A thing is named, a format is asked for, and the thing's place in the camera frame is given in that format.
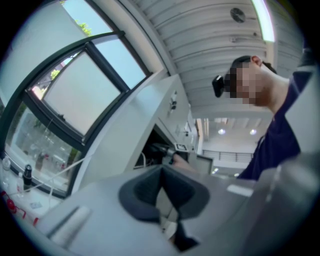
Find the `short black hair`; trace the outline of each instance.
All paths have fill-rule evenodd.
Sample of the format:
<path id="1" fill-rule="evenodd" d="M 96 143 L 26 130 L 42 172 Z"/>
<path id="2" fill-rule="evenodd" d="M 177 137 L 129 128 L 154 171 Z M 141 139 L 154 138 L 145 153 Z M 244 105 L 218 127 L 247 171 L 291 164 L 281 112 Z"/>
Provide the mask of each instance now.
<path id="1" fill-rule="evenodd" d="M 239 58 L 236 58 L 230 68 L 229 71 L 224 76 L 224 89 L 226 92 L 230 93 L 231 98 L 237 97 L 237 68 L 241 68 L 243 63 L 249 63 L 251 61 L 251 56 L 244 55 Z M 270 63 L 262 61 L 262 63 L 273 73 L 277 73 L 277 71 L 271 66 Z"/>

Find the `railing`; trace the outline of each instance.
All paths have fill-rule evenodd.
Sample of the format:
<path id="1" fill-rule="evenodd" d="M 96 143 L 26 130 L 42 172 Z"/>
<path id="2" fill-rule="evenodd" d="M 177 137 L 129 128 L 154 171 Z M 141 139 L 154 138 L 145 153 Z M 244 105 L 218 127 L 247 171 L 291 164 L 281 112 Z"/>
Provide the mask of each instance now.
<path id="1" fill-rule="evenodd" d="M 249 163 L 254 156 L 252 153 L 220 152 L 211 150 L 204 150 L 203 155 L 217 160 L 239 163 Z"/>

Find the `man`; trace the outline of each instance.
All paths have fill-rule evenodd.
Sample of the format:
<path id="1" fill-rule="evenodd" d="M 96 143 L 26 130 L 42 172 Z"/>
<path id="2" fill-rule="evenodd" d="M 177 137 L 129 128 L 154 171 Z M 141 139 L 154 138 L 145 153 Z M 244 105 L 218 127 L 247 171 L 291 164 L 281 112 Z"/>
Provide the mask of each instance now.
<path id="1" fill-rule="evenodd" d="M 283 78 L 258 56 L 235 59 L 224 77 L 224 89 L 231 98 L 242 98 L 244 104 L 267 107 L 273 118 L 265 135 L 260 138 L 253 158 L 238 179 L 258 180 L 262 171 L 278 166 L 300 153 L 297 139 L 285 114 L 306 86 L 315 61 L 304 43 L 303 56 L 290 79 Z M 185 169 L 186 163 L 176 157 L 174 165 Z"/>

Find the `window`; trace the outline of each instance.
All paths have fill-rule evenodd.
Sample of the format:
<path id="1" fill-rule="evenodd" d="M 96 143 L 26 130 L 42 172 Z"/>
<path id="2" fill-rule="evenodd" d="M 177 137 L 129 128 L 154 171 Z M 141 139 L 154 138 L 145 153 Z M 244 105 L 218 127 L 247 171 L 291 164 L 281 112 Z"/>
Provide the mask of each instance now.
<path id="1" fill-rule="evenodd" d="M 67 0 L 62 6 L 88 36 L 113 31 L 111 27 L 115 25 L 109 26 L 85 0 Z M 120 39 L 99 43 L 96 47 L 130 89 L 146 77 L 137 60 Z"/>
<path id="2" fill-rule="evenodd" d="M 133 92 L 131 89 L 151 75 L 124 31 L 93 1 L 88 3 L 94 9 L 84 0 L 60 3 L 66 12 L 58 2 L 50 6 L 63 13 L 79 39 L 54 50 L 24 75 L 5 118 L 0 118 L 1 153 L 12 159 L 15 173 L 30 164 L 33 184 L 47 182 L 85 157 L 102 127 Z M 0 117 L 3 110 L 0 101 Z M 80 164 L 54 178 L 54 196 L 70 195 L 79 168 Z M 40 189 L 50 192 L 48 184 Z"/>
<path id="3" fill-rule="evenodd" d="M 47 181 L 79 160 L 80 152 L 45 127 L 22 103 L 16 112 L 5 141 L 5 151 L 20 167 L 32 166 L 32 176 Z M 55 189 L 66 192 L 72 169 L 53 180 Z"/>
<path id="4" fill-rule="evenodd" d="M 1 98 L 0 98 L 0 118 L 2 116 L 2 113 L 4 112 L 5 110 L 5 105 L 3 104 Z"/>
<path id="5" fill-rule="evenodd" d="M 44 77 L 42 77 L 39 82 L 37 82 L 32 87 L 32 92 L 37 96 L 39 100 L 43 99 L 52 81 L 56 78 L 60 71 L 77 55 L 78 53 L 73 54 L 69 58 L 66 58 L 64 61 L 55 66 L 50 72 L 48 72 Z"/>
<path id="6" fill-rule="evenodd" d="M 52 82 L 43 100 L 84 136 L 119 94 L 83 52 Z"/>
<path id="7" fill-rule="evenodd" d="M 96 47 L 130 89 L 146 77 L 121 40 L 102 42 Z"/>
<path id="8" fill-rule="evenodd" d="M 62 6 L 87 36 L 113 31 L 85 0 L 67 0 Z"/>

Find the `black window frame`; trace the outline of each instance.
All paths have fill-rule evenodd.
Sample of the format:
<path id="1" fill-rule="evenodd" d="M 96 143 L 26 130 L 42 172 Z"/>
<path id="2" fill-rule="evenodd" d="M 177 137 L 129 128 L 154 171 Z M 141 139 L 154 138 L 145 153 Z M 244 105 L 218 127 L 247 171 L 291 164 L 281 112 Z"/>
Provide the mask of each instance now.
<path id="1" fill-rule="evenodd" d="M 108 26 L 114 31 L 114 32 L 120 32 L 121 30 L 117 27 L 117 25 L 108 17 L 108 15 L 93 1 L 93 0 L 85 0 L 87 4 L 108 24 Z M 120 38 L 124 46 L 127 48 L 127 50 L 131 53 L 132 57 L 135 59 L 135 61 L 140 66 L 141 70 L 145 74 L 146 77 L 149 77 L 152 75 L 152 72 L 150 72 L 145 65 L 145 63 L 142 61 L 139 54 L 136 52 L 136 50 L 133 48 L 129 40 L 123 36 Z"/>
<path id="2" fill-rule="evenodd" d="M 140 83 L 138 83 L 133 89 L 130 89 L 95 46 L 95 44 L 100 42 L 106 42 L 117 39 L 121 40 L 124 37 L 124 31 L 113 31 L 109 33 L 103 33 L 86 37 L 72 44 L 69 44 L 66 47 L 55 52 L 47 59 L 45 59 L 43 62 L 41 62 L 35 69 L 33 69 L 33 71 L 31 71 L 27 75 L 27 77 L 14 91 L 0 118 L 0 157 L 3 159 L 6 155 L 5 146 L 10 125 L 15 117 L 17 110 L 23 102 L 32 111 L 36 118 L 40 120 L 42 124 L 48 126 L 49 122 L 51 122 L 49 130 L 51 130 L 61 140 L 68 143 L 71 147 L 75 148 L 76 150 L 79 150 L 81 152 L 79 159 L 84 158 L 88 153 L 88 150 L 91 147 L 93 141 L 97 137 L 98 133 L 104 127 L 104 125 L 112 116 L 112 114 L 129 97 L 129 95 L 133 91 L 135 91 L 135 89 L 137 89 L 139 85 L 141 85 L 152 74 L 151 72 L 149 72 L 148 75 L 146 75 L 146 77 Z M 39 81 L 43 76 L 48 74 L 50 70 L 56 67 L 63 60 L 70 57 L 72 54 L 74 55 L 75 53 L 80 53 L 81 51 L 86 52 L 90 56 L 90 58 L 97 64 L 97 66 L 106 75 L 106 77 L 120 91 L 120 95 L 101 113 L 101 115 L 90 127 L 85 137 L 79 136 L 79 133 L 77 131 L 75 131 L 66 122 L 64 122 L 57 115 L 57 113 L 52 111 L 52 109 L 50 109 L 48 105 L 44 103 L 44 101 L 38 99 L 37 96 L 31 91 L 31 88 L 34 85 L 36 85 L 37 81 Z M 77 56 L 75 56 L 68 64 L 72 63 L 76 58 Z M 59 72 L 57 76 L 63 73 L 64 69 L 68 67 L 68 64 L 65 67 L 63 67 L 63 69 Z M 54 196 L 64 199 L 67 196 L 71 195 L 81 164 L 82 163 L 79 163 L 77 166 L 74 167 L 67 187 L 67 191 L 54 188 L 52 192 Z M 22 169 L 22 166 L 18 166 L 14 163 L 14 161 L 12 162 L 11 169 L 15 174 L 24 171 Z M 41 181 L 32 177 L 33 186 L 36 186 L 40 183 Z M 51 190 L 51 188 L 45 184 L 39 186 L 38 189 L 48 194 Z"/>

